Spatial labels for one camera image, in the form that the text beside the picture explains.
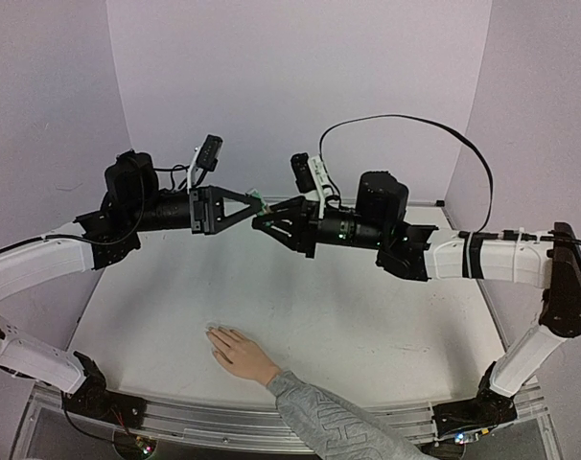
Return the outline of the green nail polish bottle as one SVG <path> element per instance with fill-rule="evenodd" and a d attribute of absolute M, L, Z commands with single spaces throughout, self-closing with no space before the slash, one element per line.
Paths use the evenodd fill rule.
<path fill-rule="evenodd" d="M 263 198 L 263 196 L 260 194 L 260 192 L 258 190 L 251 189 L 250 191 L 247 192 L 247 194 L 249 196 L 254 197 L 254 198 L 259 200 L 260 210 L 257 213 L 258 216 L 264 216 L 264 215 L 270 213 L 270 207 L 269 207 L 268 203 L 266 202 L 266 200 Z"/>

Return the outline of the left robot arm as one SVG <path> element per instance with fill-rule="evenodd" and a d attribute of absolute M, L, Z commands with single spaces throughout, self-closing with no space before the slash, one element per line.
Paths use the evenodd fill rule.
<path fill-rule="evenodd" d="M 72 273 L 96 271 L 140 249 L 140 234 L 188 229 L 216 235 L 258 214 L 261 200 L 217 186 L 162 191 L 151 156 L 133 150 L 105 172 L 107 191 L 100 210 L 46 234 L 0 248 L 0 302 Z M 0 368 L 74 395 L 95 419 L 109 415 L 111 394 L 94 361 L 69 354 L 21 332 L 0 316 Z"/>

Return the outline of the grey sleeved forearm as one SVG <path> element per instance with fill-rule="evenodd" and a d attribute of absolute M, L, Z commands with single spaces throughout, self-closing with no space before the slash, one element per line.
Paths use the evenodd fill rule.
<path fill-rule="evenodd" d="M 267 390 L 282 420 L 321 459 L 428 459 L 388 424 L 285 371 Z"/>

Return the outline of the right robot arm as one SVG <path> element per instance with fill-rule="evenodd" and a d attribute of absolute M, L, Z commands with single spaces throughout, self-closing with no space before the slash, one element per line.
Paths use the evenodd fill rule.
<path fill-rule="evenodd" d="M 581 241 L 564 222 L 535 234 L 410 224 L 408 195 L 389 172 L 366 172 L 352 209 L 324 207 L 301 195 L 273 205 L 252 226 L 308 258 L 320 243 L 374 249 L 377 267 L 402 280 L 493 280 L 540 289 L 540 315 L 493 364 L 478 393 L 482 400 L 513 398 L 561 344 L 581 335 Z"/>

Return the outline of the person's hand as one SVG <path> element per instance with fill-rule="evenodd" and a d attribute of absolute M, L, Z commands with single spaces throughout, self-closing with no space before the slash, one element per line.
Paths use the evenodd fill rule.
<path fill-rule="evenodd" d="M 219 365 L 231 375 L 267 386 L 282 369 L 253 340 L 224 327 L 211 327 L 206 336 Z"/>

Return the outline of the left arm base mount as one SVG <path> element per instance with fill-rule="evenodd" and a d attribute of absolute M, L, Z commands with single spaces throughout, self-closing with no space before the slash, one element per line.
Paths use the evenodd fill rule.
<path fill-rule="evenodd" d="M 70 394 L 62 394 L 62 406 L 69 413 L 127 429 L 141 428 L 147 402 L 141 397 L 109 390 L 102 377 L 89 376 Z"/>

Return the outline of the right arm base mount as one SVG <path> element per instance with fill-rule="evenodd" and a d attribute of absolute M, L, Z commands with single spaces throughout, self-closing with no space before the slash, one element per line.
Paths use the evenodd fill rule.
<path fill-rule="evenodd" d="M 432 410 L 438 440 L 464 437 L 517 419 L 514 400 L 488 388 L 470 399 L 439 403 Z"/>

